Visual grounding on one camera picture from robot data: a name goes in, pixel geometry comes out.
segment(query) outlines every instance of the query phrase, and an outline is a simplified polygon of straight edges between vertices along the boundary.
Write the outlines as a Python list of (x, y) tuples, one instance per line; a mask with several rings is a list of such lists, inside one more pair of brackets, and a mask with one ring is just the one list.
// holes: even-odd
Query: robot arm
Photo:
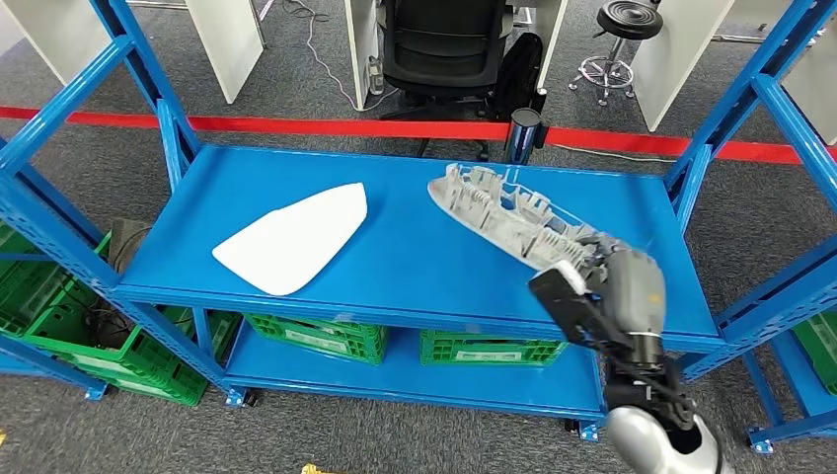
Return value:
[(596, 252), (581, 273), (560, 261), (529, 288), (571, 343), (606, 358), (607, 429), (638, 474), (731, 473), (717, 438), (680, 391), (662, 350), (662, 273), (649, 256), (607, 236), (579, 242)]

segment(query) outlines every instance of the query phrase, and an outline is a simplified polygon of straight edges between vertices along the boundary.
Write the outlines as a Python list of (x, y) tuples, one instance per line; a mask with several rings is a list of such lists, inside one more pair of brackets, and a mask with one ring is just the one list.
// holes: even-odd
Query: black bag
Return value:
[(497, 74), (492, 110), (495, 119), (511, 120), (511, 113), (529, 107), (541, 70), (544, 44), (534, 33), (524, 33), (502, 59)]

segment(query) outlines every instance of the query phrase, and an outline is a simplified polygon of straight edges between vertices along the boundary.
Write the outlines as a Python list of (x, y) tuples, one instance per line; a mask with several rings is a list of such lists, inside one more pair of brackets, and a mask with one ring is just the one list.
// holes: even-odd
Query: blue metal shelf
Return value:
[[(124, 0), (91, 3), (112, 44), (0, 149), (0, 217), (9, 225), (224, 390), (234, 405), (252, 386), (541, 413), (592, 421), (587, 428), (601, 419), (597, 368), (578, 348), (544, 369), (422, 367), (415, 331), (394, 330), (387, 360), (370, 367), (261, 339), (245, 325), (228, 366), (218, 365), (200, 330), (205, 308), (520, 338), (561, 333), (526, 289), (532, 272), (428, 197), (427, 182), (442, 176), (448, 162), (203, 145)], [(837, 166), (778, 83), (835, 5), (837, 0), (795, 0), (661, 179), (490, 165), (657, 260), (666, 275), (665, 344), (690, 353), (687, 378), (746, 354), (837, 297), (835, 238), (730, 307), (716, 326), (683, 239), (707, 167), (759, 102), (779, 116), (806, 169), (837, 206)], [(89, 222), (68, 202), (52, 205), (60, 195), (42, 196), (27, 176), (38, 146), (120, 62), (158, 117), (173, 191), (122, 276), (90, 249)], [(366, 222), (319, 276), (290, 297), (256, 291), (211, 257), (213, 247), (268, 211), (349, 182), (367, 189)], [(192, 307), (198, 344), (151, 303)], [(831, 433), (830, 426), (817, 424), (830, 413), (790, 430)]]
[(600, 420), (595, 354), (570, 347), (549, 367), (419, 363), (419, 331), (392, 329), (384, 362), (370, 365), (259, 336), (242, 325), (227, 364), (233, 385)]
[(837, 412), (837, 397), (822, 386), (811, 367), (810, 360), (793, 332), (788, 331), (770, 342), (771, 349), (779, 361), (791, 391), (797, 399), (799, 409), (805, 417), (831, 411)]
[[(684, 155), (672, 166), (666, 184), (676, 189), (688, 175), (703, 176), (708, 161), (762, 105), (794, 148), (800, 162), (837, 211), (837, 163), (819, 135), (781, 85), (784, 73), (811, 38), (833, 15), (837, 0), (795, 0), (701, 124)], [(718, 315), (727, 344), (707, 355), (687, 355), (686, 378), (695, 378), (738, 356), (750, 372), (770, 423), (750, 432), (757, 452), (773, 452), (773, 441), (833, 435), (837, 397), (828, 394), (789, 330), (837, 301), (837, 235), (811, 249)], [(801, 420), (785, 422), (753, 348), (770, 342), (799, 407)]]
[[(527, 289), (534, 272), (430, 199), (427, 183), (442, 176), (448, 163), (204, 145), (116, 292), (135, 301), (561, 338)], [(666, 275), (677, 275), (666, 279), (668, 349), (707, 352), (723, 344), (661, 179), (492, 166), (648, 251)], [(293, 295), (270, 297), (212, 257), (212, 248), (271, 210), (354, 182), (366, 188), (366, 221)]]
[(0, 375), (47, 376), (37, 368), (4, 354), (0, 354)]

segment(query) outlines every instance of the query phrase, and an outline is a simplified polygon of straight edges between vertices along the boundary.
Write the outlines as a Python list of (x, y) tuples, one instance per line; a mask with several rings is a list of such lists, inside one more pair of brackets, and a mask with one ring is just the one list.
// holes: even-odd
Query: lower shelf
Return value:
[(0, 375), (46, 376), (40, 370), (5, 354), (0, 354)]
[(234, 385), (499, 410), (576, 420), (604, 417), (592, 351), (569, 347), (548, 367), (419, 363), (419, 331), (392, 328), (380, 365), (261, 337), (243, 324), (227, 364)]
[(822, 386), (792, 331), (776, 336), (770, 345), (804, 416), (811, 417), (837, 410), (837, 397), (828, 393)]

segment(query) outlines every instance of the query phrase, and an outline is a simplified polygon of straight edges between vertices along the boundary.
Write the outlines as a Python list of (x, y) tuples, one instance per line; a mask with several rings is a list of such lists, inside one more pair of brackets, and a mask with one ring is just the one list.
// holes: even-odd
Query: caster wheel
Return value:
[(259, 403), (259, 396), (252, 390), (248, 391), (244, 396), (244, 406), (252, 408), (255, 407), (257, 403)]
[(564, 431), (567, 433), (578, 433), (580, 423), (578, 420), (564, 419)]

